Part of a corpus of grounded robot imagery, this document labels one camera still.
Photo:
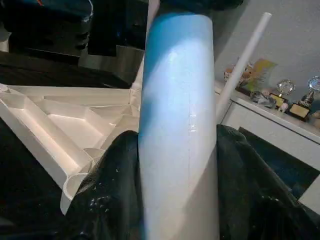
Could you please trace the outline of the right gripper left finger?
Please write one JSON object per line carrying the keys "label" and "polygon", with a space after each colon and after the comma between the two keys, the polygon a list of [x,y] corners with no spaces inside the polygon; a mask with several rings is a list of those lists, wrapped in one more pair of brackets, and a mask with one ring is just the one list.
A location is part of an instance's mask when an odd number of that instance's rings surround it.
{"label": "right gripper left finger", "polygon": [[138,133],[113,140],[84,178],[65,215],[64,240],[143,240]]}

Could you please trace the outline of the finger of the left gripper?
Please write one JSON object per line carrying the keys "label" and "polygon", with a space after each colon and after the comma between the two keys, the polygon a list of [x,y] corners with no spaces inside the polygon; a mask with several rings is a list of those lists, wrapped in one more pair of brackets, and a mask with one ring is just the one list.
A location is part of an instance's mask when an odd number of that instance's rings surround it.
{"label": "finger of the left gripper", "polygon": [[192,12],[205,13],[208,11],[224,11],[235,9],[240,6],[244,0],[161,0],[161,4],[173,8]]}

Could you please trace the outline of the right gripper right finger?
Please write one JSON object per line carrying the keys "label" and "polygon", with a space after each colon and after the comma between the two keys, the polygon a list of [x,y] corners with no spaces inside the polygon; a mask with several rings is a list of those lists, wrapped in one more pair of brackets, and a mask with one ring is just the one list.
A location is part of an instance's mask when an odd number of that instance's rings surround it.
{"label": "right gripper right finger", "polygon": [[318,240],[320,229],[238,130],[217,125],[219,238]]}

